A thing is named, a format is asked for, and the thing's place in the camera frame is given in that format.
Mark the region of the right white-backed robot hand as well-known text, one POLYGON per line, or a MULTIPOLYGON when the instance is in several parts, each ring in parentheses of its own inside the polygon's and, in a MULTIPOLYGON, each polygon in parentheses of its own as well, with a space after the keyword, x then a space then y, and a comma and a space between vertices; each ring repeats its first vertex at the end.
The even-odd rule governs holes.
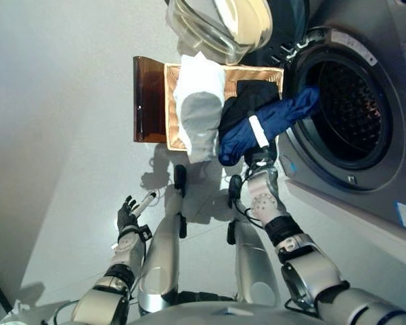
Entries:
POLYGON ((277 148, 274 140, 268 140, 264 129, 257 117, 253 114, 248 117, 256 145, 247 149, 244 155, 245 163, 251 168, 273 166, 277 158, 277 148))

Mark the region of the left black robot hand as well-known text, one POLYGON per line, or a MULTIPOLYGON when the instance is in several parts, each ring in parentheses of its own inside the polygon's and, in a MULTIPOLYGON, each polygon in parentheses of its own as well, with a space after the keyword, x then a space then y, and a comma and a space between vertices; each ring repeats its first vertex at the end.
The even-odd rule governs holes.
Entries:
POLYGON ((140 202, 137 202, 131 195, 127 196, 117 212, 116 224, 119 233, 123 233, 129 227, 136 228, 138 226, 138 218, 155 198, 155 192, 150 192, 140 202))

